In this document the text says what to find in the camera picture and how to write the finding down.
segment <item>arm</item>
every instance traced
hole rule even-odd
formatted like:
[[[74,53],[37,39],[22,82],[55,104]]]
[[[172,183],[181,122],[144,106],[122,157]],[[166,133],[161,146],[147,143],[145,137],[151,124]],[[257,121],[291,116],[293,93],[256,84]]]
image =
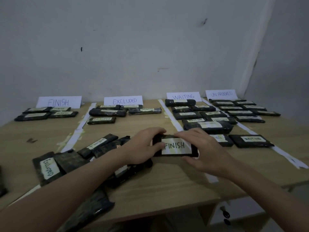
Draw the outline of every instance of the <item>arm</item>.
[[[142,130],[122,147],[7,207],[0,212],[2,231],[56,231],[114,171],[126,164],[143,163],[164,148],[162,142],[149,146],[156,134],[164,132],[166,130],[159,127]]]
[[[229,179],[251,196],[286,232],[309,231],[309,207],[263,177],[248,165],[234,159],[202,129],[178,132],[176,136],[194,144],[198,160],[183,159],[197,170]]]

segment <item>hand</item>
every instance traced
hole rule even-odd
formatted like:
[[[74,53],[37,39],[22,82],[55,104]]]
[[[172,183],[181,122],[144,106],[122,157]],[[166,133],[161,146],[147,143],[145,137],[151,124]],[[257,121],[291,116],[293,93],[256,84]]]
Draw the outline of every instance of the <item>hand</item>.
[[[118,148],[124,155],[126,164],[141,164],[150,159],[158,150],[165,147],[164,142],[150,146],[156,134],[166,133],[161,127],[151,127],[139,131],[130,141]]]
[[[228,169],[235,162],[235,159],[211,136],[200,128],[174,134],[187,142],[195,145],[199,152],[199,159],[182,157],[189,165],[197,170],[219,177],[228,177]]]

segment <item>forearm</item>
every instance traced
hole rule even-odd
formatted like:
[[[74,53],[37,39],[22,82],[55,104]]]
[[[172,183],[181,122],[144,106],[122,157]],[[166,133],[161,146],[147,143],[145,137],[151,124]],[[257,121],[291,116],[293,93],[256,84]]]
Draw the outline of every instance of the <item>forearm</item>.
[[[251,196],[284,231],[309,231],[307,205],[279,185],[238,161],[229,170],[228,178]]]
[[[115,149],[64,175],[3,210],[2,230],[56,231],[107,177],[125,164]]]

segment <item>white wall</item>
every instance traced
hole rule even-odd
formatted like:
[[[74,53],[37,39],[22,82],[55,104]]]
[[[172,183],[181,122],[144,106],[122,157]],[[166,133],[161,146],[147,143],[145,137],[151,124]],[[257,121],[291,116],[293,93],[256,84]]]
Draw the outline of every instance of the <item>white wall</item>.
[[[0,105],[9,107],[0,124],[39,96],[154,99],[233,88],[252,63],[266,3],[0,0]]]
[[[309,125],[309,0],[276,0],[245,98]]]

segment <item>wooden table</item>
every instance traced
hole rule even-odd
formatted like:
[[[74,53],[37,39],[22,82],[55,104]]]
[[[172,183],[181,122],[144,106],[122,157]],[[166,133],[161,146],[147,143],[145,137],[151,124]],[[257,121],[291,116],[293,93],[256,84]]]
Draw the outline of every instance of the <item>wooden table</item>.
[[[81,106],[75,118],[47,119],[43,121],[10,122],[0,128],[0,164],[9,193],[0,198],[4,208],[38,184],[32,165],[34,157],[49,151],[60,151],[68,141],[90,103]],[[161,107],[158,100],[144,101],[144,108]],[[263,116],[266,123],[243,123],[254,132],[309,165],[309,128],[299,127],[282,117]],[[76,150],[93,143],[108,133],[119,137],[133,136],[139,130],[161,126],[167,134],[176,132],[169,117],[161,114],[118,117],[115,124],[85,125],[84,132],[75,144]],[[248,134],[234,126],[231,134]],[[27,140],[38,140],[29,143]],[[239,149],[235,145],[225,148],[232,156],[259,171],[282,187],[304,184],[309,181],[309,170],[297,169],[283,156],[268,148]],[[217,203],[246,194],[233,183],[219,179],[209,183],[203,173],[195,171],[178,157],[154,157],[154,165],[138,173],[115,190],[108,190],[113,210],[92,224],[107,221],[124,221],[179,208]]]

